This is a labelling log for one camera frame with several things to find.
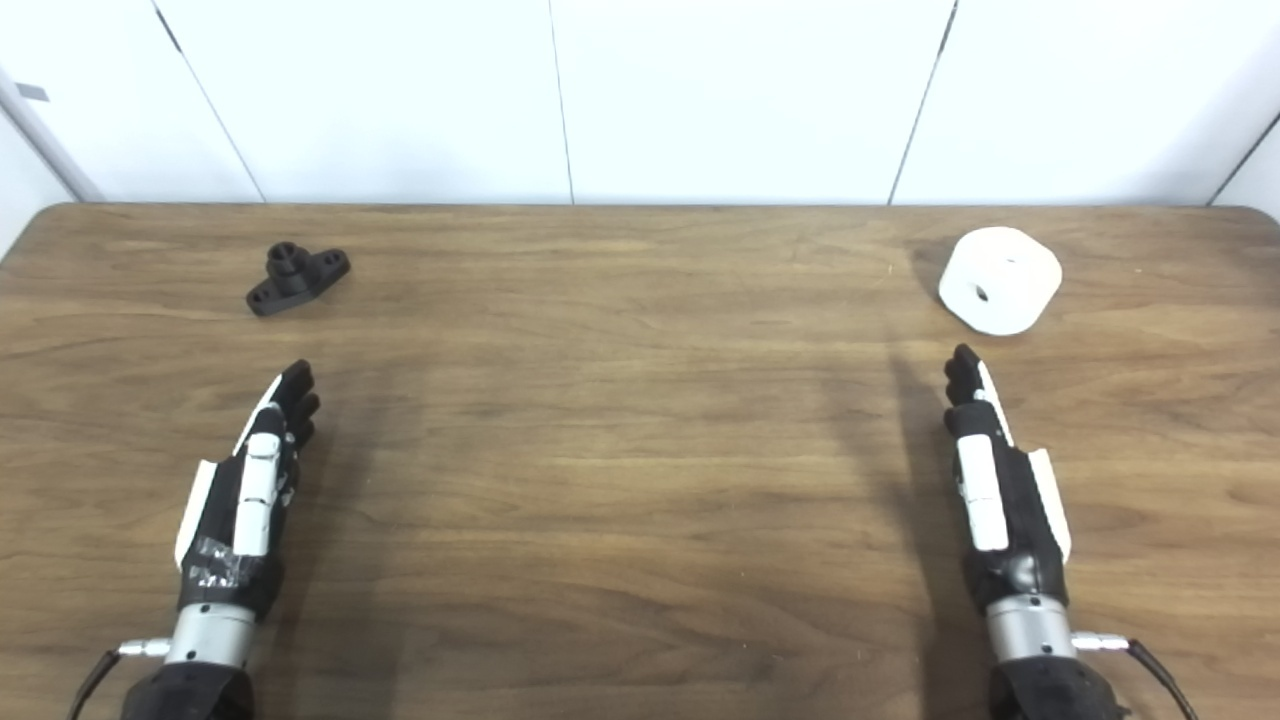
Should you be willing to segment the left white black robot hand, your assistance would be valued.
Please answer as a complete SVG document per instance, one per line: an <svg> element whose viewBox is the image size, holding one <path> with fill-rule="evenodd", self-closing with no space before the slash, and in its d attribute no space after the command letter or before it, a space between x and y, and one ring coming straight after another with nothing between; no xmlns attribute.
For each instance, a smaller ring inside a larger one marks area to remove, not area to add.
<svg viewBox="0 0 1280 720"><path fill-rule="evenodd" d="M285 368L250 413L232 452L198 464L175 538L179 609L230 605L261 623L285 578L282 542L300 455L320 407L308 361Z"/></svg>

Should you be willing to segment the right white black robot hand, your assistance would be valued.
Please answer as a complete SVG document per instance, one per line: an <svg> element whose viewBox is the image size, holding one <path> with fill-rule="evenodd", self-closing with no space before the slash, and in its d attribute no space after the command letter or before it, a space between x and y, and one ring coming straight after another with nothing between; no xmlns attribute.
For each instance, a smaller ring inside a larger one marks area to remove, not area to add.
<svg viewBox="0 0 1280 720"><path fill-rule="evenodd" d="M1071 538L1047 452L1018 447L995 379L969 345L955 347L943 372L943 425L970 537L963 577L975 610L1033 594L1068 605Z"/></svg>

